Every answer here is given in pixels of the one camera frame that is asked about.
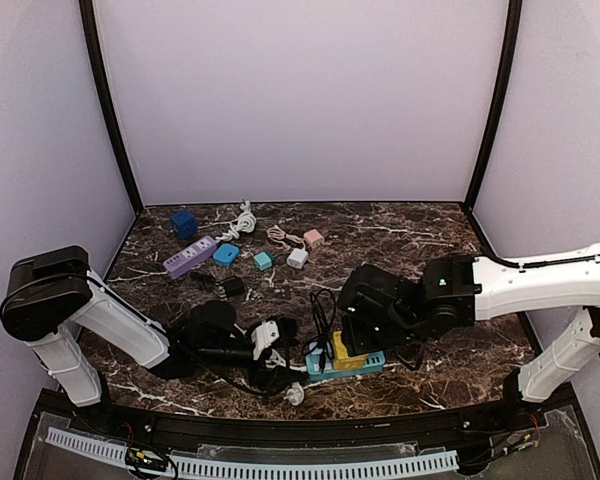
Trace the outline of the pink charger cube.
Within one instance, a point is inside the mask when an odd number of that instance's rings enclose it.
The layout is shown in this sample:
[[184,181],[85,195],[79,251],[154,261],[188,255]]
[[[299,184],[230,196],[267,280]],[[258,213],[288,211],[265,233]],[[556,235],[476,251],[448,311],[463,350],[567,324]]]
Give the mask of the pink charger cube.
[[314,249],[324,244],[324,236],[317,230],[311,229],[303,234],[303,239],[307,245]]

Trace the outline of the black plug adapter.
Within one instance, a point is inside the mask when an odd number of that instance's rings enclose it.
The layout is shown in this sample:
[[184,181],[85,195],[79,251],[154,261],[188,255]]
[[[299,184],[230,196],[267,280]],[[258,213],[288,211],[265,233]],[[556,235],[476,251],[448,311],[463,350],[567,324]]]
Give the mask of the black plug adapter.
[[230,277],[219,283],[225,298],[234,298],[243,295],[246,291],[245,284],[240,277]]

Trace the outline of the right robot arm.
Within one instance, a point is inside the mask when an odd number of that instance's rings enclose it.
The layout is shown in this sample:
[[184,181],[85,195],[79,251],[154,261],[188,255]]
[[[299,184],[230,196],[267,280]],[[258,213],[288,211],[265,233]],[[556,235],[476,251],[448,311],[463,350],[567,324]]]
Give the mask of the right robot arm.
[[510,313],[574,307],[565,331],[505,382],[509,402],[542,403],[600,357],[600,241],[547,256],[436,258],[417,281],[365,264],[346,280],[337,307],[352,356],[422,343]]

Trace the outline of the dark blue cube socket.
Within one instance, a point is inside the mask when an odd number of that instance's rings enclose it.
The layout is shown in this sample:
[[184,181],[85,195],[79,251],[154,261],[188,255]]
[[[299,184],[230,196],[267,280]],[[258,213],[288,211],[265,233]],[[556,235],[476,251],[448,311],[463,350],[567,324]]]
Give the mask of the dark blue cube socket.
[[198,222],[189,210],[181,210],[170,217],[170,223],[174,232],[180,239],[187,239],[198,232]]

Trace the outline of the blue flat adapter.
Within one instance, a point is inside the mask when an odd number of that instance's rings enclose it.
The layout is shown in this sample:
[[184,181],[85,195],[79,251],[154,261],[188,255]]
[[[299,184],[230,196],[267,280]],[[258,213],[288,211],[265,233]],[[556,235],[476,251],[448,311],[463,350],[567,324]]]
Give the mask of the blue flat adapter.
[[240,255],[240,249],[232,244],[222,244],[213,253],[212,258],[214,262],[222,267],[228,268]]

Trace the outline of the purple power strip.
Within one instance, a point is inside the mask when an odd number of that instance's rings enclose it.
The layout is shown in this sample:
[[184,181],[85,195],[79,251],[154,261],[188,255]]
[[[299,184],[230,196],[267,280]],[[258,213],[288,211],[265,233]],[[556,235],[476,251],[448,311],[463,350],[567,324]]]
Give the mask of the purple power strip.
[[218,242],[211,236],[204,236],[163,262],[172,280],[187,274],[190,270],[207,261],[218,248]]

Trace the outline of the yellow cube socket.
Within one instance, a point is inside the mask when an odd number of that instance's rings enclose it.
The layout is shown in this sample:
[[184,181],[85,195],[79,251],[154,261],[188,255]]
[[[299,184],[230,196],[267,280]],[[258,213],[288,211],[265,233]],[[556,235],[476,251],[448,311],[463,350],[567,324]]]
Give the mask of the yellow cube socket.
[[369,355],[350,356],[347,347],[342,341],[341,331],[335,331],[332,334],[332,345],[334,348],[333,368],[336,371],[357,370],[366,365]]

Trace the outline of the white charger cube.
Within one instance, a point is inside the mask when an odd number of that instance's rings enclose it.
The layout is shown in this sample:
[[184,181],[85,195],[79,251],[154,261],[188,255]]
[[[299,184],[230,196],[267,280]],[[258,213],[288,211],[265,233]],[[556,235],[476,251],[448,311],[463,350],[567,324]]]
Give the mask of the white charger cube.
[[305,249],[294,248],[286,259],[286,264],[295,269],[302,269],[309,258],[309,252]]

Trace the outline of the small teal plug adapter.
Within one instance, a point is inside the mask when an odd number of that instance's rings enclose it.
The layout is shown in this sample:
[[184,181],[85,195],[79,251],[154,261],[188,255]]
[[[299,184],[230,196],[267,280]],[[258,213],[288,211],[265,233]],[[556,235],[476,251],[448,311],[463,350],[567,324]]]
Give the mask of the small teal plug adapter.
[[260,252],[253,257],[254,264],[259,271],[266,271],[275,266],[275,257],[269,252]]

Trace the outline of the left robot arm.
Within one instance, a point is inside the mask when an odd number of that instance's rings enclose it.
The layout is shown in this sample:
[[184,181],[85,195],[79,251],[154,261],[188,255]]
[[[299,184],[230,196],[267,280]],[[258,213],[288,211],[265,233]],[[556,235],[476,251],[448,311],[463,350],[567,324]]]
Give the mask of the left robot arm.
[[74,245],[21,259],[9,272],[0,321],[26,344],[77,407],[103,402],[105,381],[82,353],[69,327],[83,327],[126,353],[152,375],[192,376],[198,366],[218,374],[242,368],[241,391],[259,397],[283,393],[295,383],[290,358],[270,360],[290,349],[281,319],[243,330],[237,312],[223,300],[194,307],[170,327],[141,314],[91,269],[88,253]]

